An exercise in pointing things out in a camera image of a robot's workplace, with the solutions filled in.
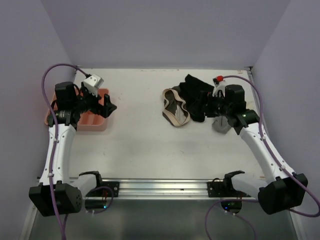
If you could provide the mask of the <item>olive underwear beige waistband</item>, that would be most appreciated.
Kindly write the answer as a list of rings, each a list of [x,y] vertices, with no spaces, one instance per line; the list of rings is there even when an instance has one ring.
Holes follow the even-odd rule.
[[[174,127],[182,127],[187,124],[191,115],[187,111],[187,103],[181,97],[179,86],[166,88],[162,92],[163,110],[162,116]]]

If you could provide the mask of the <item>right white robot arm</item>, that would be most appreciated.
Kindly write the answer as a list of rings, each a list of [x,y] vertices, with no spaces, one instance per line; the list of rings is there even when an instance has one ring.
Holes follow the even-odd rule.
[[[275,149],[264,128],[259,126],[258,114],[247,108],[243,87],[231,84],[216,93],[206,93],[203,103],[206,117],[227,119],[264,174],[260,179],[242,170],[227,173],[223,179],[223,192],[231,197],[243,192],[255,198],[268,215],[300,206],[308,180],[303,173],[295,173]]]

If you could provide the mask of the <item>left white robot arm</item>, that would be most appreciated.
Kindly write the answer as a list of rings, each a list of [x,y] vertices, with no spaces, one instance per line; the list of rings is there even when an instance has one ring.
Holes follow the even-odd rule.
[[[85,197],[106,199],[118,197],[119,183],[104,183],[100,173],[85,171],[75,181],[69,177],[70,151],[81,117],[97,115],[108,118],[116,110],[109,91],[101,89],[93,95],[82,85],[72,82],[55,85],[53,113],[47,117],[49,146],[42,176],[37,186],[29,189],[29,198],[44,217],[74,214],[81,211]]]

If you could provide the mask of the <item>grey underwear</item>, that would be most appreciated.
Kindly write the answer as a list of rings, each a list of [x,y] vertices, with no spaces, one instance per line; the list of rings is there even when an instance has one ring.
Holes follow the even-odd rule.
[[[214,131],[220,134],[226,134],[231,129],[225,116],[214,117],[211,126]]]

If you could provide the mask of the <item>black underwear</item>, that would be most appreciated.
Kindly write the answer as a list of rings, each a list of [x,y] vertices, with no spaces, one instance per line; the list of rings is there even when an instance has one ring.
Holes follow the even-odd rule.
[[[186,109],[193,121],[202,123],[205,116],[200,111],[199,99],[201,92],[212,92],[214,86],[203,82],[202,80],[188,74],[184,78],[184,82],[179,83],[180,97],[186,102]]]

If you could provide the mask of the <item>pink compartment tray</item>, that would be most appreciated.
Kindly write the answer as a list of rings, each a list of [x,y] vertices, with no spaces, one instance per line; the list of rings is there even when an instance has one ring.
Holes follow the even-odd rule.
[[[109,94],[108,88],[100,88],[98,90],[99,95],[102,97],[99,100],[99,103],[103,105],[104,103],[104,94]],[[51,103],[56,100],[56,94],[54,93],[51,98]],[[50,110],[47,110],[47,113],[44,117],[44,124],[48,125],[47,117],[50,114]],[[92,112],[82,113],[80,115],[79,122],[77,123],[77,131],[85,131],[85,132],[103,132],[107,129],[108,119],[103,118],[100,115],[95,115]]]

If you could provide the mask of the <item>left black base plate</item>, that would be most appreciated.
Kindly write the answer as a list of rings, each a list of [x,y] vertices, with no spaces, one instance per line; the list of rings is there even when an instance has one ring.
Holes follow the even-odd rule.
[[[119,190],[120,190],[120,182],[119,181],[103,181],[102,187],[104,187],[101,192],[102,197],[111,197],[111,192],[113,192],[113,197],[117,198],[119,196]]]

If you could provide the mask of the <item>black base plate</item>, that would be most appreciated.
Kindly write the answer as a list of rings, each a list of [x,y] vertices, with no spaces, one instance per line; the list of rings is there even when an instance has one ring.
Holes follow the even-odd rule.
[[[120,190],[120,182],[119,181],[103,181],[102,187],[104,187],[101,192],[102,197],[111,197],[111,192],[113,192],[113,197],[117,198],[119,196],[119,190]]]
[[[227,189],[224,179],[214,178],[206,183],[207,195],[209,198],[231,197],[231,192]]]

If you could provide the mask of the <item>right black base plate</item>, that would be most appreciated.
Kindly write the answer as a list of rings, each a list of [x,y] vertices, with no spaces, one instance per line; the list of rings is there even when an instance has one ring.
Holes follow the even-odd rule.
[[[207,195],[209,198],[231,197],[231,192],[227,189],[224,179],[214,178],[206,183]]]

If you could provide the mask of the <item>aluminium mounting rail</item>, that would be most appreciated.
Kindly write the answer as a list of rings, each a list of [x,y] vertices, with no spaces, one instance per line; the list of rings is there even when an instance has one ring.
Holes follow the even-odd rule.
[[[207,182],[195,179],[103,179],[118,181],[120,189],[116,200],[213,200],[257,199],[259,189],[255,185],[243,186],[238,182],[233,187],[238,193],[228,197],[208,197]]]

